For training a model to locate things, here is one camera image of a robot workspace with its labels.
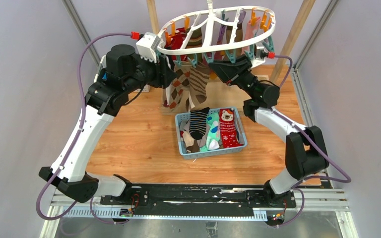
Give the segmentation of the brown striped sock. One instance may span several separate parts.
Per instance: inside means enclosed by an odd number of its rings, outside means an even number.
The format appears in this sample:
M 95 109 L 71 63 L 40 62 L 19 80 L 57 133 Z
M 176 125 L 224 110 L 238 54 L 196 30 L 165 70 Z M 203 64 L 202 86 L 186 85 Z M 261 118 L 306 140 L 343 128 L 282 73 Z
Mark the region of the brown striped sock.
M 210 80 L 211 70 L 203 63 L 198 63 L 196 67 L 190 67 L 189 97 L 187 99 L 187 108 L 193 108 L 204 103 L 207 99 L 206 87 Z

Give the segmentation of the white oval clip hanger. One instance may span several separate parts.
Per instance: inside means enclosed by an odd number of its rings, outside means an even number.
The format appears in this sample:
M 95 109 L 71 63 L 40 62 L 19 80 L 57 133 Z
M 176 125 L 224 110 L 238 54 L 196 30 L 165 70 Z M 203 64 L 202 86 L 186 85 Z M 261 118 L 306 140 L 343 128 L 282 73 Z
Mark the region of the white oval clip hanger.
M 276 28 L 275 12 L 267 7 L 255 5 L 238 5 L 232 7 L 215 8 L 213 1 L 208 0 L 207 9 L 197 10 L 179 15 L 161 28 L 157 34 L 162 40 L 158 47 L 158 51 L 165 55 L 182 56 L 190 54 L 216 53 L 216 52 L 232 52 L 238 48 L 248 49 L 251 45 L 259 45 L 267 40 Z M 251 18 L 261 17 L 259 30 L 257 34 L 248 40 L 235 42 L 235 32 L 237 25 L 242 24 L 243 36 L 246 24 Z M 225 43 L 226 34 L 222 45 L 216 45 L 220 24 L 232 26 L 233 31 L 229 43 Z M 184 27 L 187 36 L 182 46 L 177 50 L 170 50 L 169 45 L 171 37 L 177 28 Z M 187 43 L 192 32 L 198 28 L 202 29 L 202 46 L 198 48 L 186 49 Z

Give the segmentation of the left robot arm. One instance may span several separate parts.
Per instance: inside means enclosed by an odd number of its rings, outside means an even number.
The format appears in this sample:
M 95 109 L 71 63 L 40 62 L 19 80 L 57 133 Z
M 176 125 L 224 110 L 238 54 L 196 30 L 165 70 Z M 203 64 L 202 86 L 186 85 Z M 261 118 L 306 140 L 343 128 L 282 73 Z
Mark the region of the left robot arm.
M 103 132 L 129 104 L 129 94 L 149 85 L 166 88 L 177 77 L 166 55 L 155 60 L 136 53 L 131 45 L 115 45 L 105 55 L 105 65 L 84 96 L 85 109 L 61 156 L 50 166 L 42 167 L 39 177 L 50 182 L 65 196 L 79 203 L 93 197 L 113 196 L 122 205 L 132 199 L 132 184 L 120 175 L 100 176 L 86 172 L 88 161 Z

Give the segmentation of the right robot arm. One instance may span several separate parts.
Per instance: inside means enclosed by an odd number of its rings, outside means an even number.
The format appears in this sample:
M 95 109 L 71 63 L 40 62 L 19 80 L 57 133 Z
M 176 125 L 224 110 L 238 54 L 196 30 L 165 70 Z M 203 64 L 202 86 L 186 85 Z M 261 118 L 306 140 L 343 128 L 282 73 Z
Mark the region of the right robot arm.
M 275 106 L 280 87 L 252 74 L 252 62 L 247 56 L 235 62 L 215 60 L 208 66 L 223 83 L 249 95 L 243 105 L 245 116 L 267 127 L 285 143 L 284 169 L 264 184 L 262 196 L 267 205 L 277 206 L 299 182 L 329 166 L 321 129 L 299 124 L 279 112 Z

